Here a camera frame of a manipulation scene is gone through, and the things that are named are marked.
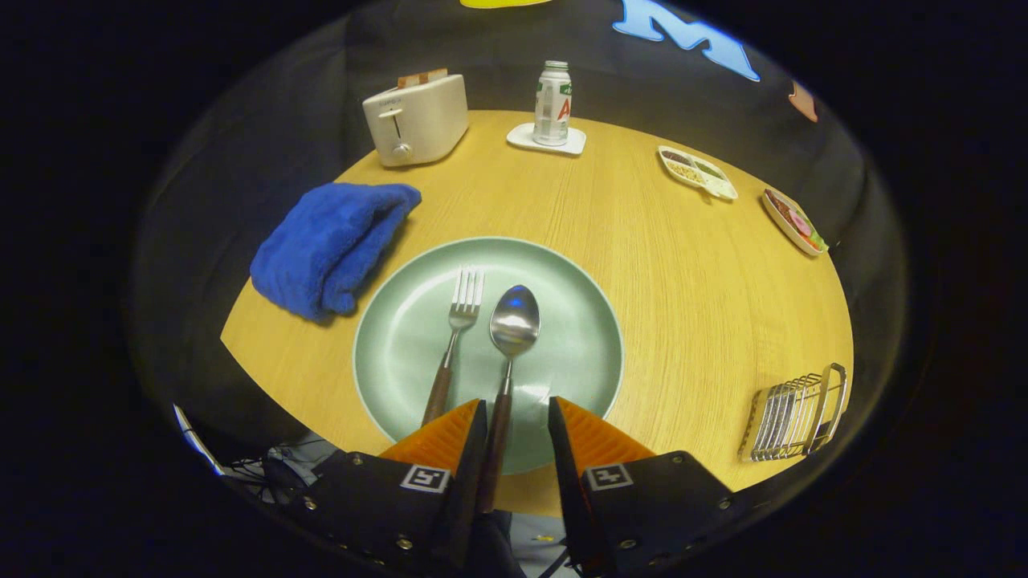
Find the fork tines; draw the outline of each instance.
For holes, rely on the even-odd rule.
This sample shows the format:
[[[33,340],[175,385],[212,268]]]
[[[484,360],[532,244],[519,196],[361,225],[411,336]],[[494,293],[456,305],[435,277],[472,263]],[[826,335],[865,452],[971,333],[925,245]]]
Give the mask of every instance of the fork tines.
[[[458,311],[478,309],[482,304],[482,287],[485,272],[471,266],[462,266],[453,287],[453,308]]]

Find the white coaster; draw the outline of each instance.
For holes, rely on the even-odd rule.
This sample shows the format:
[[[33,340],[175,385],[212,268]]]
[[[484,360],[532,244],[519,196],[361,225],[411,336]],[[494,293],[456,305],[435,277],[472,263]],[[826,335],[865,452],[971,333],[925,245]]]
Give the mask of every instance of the white coaster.
[[[518,124],[514,127],[510,133],[507,133],[507,142],[514,146],[519,146],[521,148],[531,148],[535,150],[545,150],[547,152],[561,152],[564,154],[582,154],[582,150],[585,149],[585,133],[579,131],[578,129],[567,128],[567,142],[560,146],[547,146],[541,145],[536,141],[531,140],[531,132],[536,128],[535,122],[525,122],[524,124]]]

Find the spoon bowl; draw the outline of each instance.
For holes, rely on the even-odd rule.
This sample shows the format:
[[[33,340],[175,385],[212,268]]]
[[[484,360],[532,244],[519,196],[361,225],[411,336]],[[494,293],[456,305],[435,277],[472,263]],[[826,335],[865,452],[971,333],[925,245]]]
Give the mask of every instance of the spoon bowl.
[[[539,337],[539,304],[524,285],[504,293],[489,319],[489,337],[508,359],[528,351]]]

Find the can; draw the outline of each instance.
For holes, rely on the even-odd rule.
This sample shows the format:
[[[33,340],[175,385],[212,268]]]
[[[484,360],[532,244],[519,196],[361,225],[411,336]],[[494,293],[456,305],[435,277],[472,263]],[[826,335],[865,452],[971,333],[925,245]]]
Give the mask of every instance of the can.
[[[531,140],[547,146],[566,143],[571,116],[572,77],[567,63],[546,61],[536,84],[536,127]]]

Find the white toaster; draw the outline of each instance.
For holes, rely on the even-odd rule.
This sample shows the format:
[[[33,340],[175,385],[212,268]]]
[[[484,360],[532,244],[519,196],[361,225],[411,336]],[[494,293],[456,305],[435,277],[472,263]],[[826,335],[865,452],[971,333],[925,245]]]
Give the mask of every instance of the white toaster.
[[[464,76],[379,93],[364,101],[364,116],[383,166],[438,160],[468,130]]]

